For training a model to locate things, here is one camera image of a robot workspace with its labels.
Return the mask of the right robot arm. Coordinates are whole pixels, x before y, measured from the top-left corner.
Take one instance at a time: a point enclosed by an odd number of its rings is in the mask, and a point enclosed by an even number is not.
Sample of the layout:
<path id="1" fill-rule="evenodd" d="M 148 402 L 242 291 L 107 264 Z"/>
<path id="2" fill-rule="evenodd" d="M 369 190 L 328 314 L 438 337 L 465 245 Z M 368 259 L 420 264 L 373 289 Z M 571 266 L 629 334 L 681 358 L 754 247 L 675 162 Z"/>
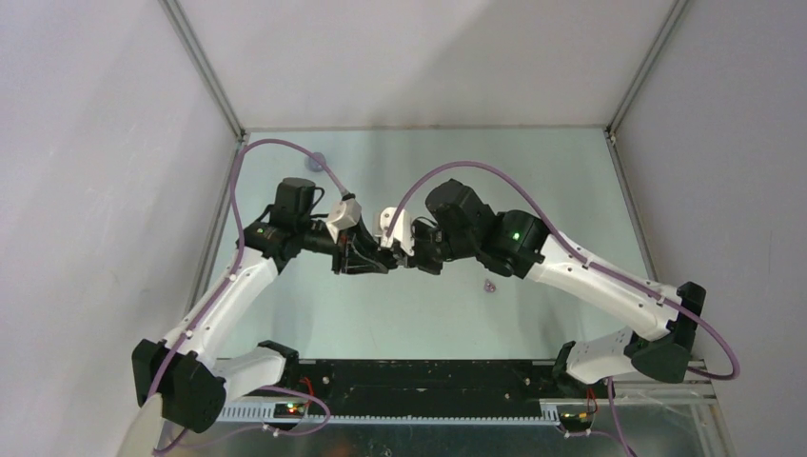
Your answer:
<path id="1" fill-rule="evenodd" d="M 473 258 L 502 277 L 557 288 L 625 327 L 589 342 L 568 342 L 559 352 L 553 383 L 567 398 L 581 396 L 607 377 L 637 372 L 655 381 L 684 380 L 702 311 L 703 287 L 678 288 L 616 268 L 579 245 L 563 242 L 541 218 L 512 209 L 495 212 L 469 186 L 451 179 L 426 198 L 432 224 L 389 207 L 376 217 L 383 248 L 409 268 L 440 274 L 444 264 Z"/>

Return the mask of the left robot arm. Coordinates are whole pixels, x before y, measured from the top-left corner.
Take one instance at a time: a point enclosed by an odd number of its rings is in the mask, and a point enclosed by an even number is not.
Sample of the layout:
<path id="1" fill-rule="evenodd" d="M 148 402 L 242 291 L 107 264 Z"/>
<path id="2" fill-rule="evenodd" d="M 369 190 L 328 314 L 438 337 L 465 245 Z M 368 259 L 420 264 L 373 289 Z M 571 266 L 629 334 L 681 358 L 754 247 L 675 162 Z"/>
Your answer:
<path id="1" fill-rule="evenodd" d="M 158 342 L 142 340 L 132 352 L 136 399 L 162 401 L 162 418 L 201 433 L 223 407 L 260 387 L 289 396 L 301 383 L 297 353 L 264 342 L 235 358 L 219 358 L 227 337 L 258 296 L 301 251 L 331 256 L 337 272 L 387 273 L 414 253 L 411 218 L 386 209 L 373 230 L 353 194 L 345 194 L 324 220 L 314 217 L 318 187 L 286 178 L 275 201 L 242 228 L 227 270 L 186 317 Z"/>

